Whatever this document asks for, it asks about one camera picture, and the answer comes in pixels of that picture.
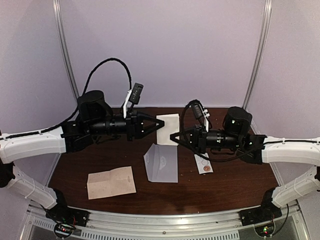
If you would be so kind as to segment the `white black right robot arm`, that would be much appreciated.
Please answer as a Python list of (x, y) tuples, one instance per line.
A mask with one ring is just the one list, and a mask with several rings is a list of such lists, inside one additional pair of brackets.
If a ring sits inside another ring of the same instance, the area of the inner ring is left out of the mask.
[(298, 163), (312, 167), (289, 183), (267, 190), (259, 207), (242, 210), (242, 223), (271, 221), (282, 216), (281, 209), (292, 201), (320, 189), (320, 139), (276, 138), (263, 134), (250, 134), (252, 115), (241, 107), (227, 110), (222, 129), (211, 129), (209, 121), (185, 128), (170, 135), (170, 139), (191, 150), (196, 156), (210, 162), (207, 149), (214, 155), (230, 155), (220, 162), (239, 159), (248, 164)]

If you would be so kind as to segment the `grey envelope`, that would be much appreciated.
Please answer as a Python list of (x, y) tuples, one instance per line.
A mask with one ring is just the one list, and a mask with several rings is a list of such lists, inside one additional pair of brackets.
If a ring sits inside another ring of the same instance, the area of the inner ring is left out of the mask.
[(152, 144), (143, 156), (151, 183), (178, 183), (178, 147)]

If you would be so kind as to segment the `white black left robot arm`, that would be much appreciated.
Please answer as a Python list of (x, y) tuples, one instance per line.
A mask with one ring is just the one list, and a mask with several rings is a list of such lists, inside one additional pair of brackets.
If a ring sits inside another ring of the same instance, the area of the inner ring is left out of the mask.
[(75, 153), (97, 143), (102, 136), (125, 135), (128, 141), (142, 139), (164, 127), (163, 120), (140, 111), (114, 114), (101, 90), (91, 90), (77, 99), (77, 117), (59, 126), (0, 136), (0, 186), (12, 188), (40, 204), (49, 217), (67, 222), (72, 218), (61, 191), (46, 187), (25, 175), (14, 161), (45, 154)]

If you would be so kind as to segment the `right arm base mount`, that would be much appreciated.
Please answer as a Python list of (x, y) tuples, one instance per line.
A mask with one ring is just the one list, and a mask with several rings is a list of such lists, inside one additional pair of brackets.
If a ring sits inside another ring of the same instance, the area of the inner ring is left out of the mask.
[(239, 217), (242, 226), (256, 225), (264, 222), (272, 222), (275, 218), (281, 217), (282, 211), (278, 210), (270, 210), (267, 208), (250, 208), (241, 210), (239, 212)]

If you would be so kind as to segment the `beige ornate letter sheet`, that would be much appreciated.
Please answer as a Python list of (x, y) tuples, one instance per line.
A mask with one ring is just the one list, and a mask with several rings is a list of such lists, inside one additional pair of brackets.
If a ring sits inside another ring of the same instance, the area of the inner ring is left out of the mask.
[(170, 139), (170, 135), (180, 131), (180, 116), (178, 113), (157, 115), (158, 120), (164, 121), (164, 126), (156, 131), (158, 145), (177, 146), (178, 144)]

